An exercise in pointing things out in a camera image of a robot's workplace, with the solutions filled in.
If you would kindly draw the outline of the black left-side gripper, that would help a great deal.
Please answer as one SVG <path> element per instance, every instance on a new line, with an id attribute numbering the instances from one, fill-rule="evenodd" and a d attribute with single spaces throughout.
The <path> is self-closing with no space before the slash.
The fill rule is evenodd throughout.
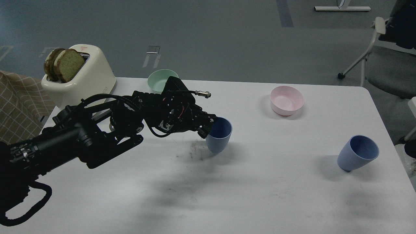
<path id="1" fill-rule="evenodd" d="M 192 91 L 177 77 L 171 76 L 165 83 L 161 94 L 143 94 L 144 121 L 152 134 L 155 129 L 163 134 L 193 131 L 206 139 L 217 120 L 215 114 L 205 112 L 196 104 L 194 95 L 205 98 L 211 96 L 207 91 Z"/>

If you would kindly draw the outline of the black left-side robot arm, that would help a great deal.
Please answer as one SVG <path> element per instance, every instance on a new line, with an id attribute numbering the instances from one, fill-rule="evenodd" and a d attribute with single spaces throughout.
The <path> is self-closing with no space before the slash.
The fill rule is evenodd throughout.
<path id="1" fill-rule="evenodd" d="M 48 202 L 52 188 L 37 181 L 40 175 L 74 158 L 97 168 L 140 145 L 144 126 L 159 138 L 194 131 L 205 139 L 217 116 L 196 105 L 195 95 L 211 97 L 174 76 L 161 94 L 96 94 L 67 105 L 40 135 L 12 145 L 1 142 L 1 225 L 22 224 Z"/>

